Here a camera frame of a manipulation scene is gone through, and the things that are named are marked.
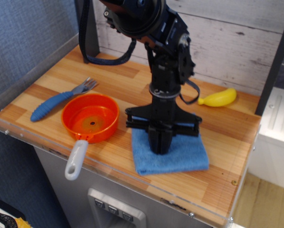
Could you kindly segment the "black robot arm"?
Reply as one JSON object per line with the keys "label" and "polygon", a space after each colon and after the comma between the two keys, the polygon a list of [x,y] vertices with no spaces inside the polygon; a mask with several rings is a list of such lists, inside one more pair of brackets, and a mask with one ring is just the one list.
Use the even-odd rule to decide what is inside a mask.
{"label": "black robot arm", "polygon": [[166,154],[177,134],[198,136],[202,119],[178,107],[181,87],[193,76],[188,27],[164,0],[105,0],[107,22],[144,44],[152,103],[126,109],[126,125],[148,133],[151,150]]}

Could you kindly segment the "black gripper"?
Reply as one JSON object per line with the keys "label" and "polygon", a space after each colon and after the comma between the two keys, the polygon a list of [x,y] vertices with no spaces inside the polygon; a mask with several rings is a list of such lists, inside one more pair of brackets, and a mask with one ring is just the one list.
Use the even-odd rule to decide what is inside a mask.
{"label": "black gripper", "polygon": [[202,119],[182,110],[176,103],[180,92],[151,92],[149,105],[127,108],[126,126],[148,133],[150,149],[164,155],[169,151],[173,136],[177,134],[198,136]]}

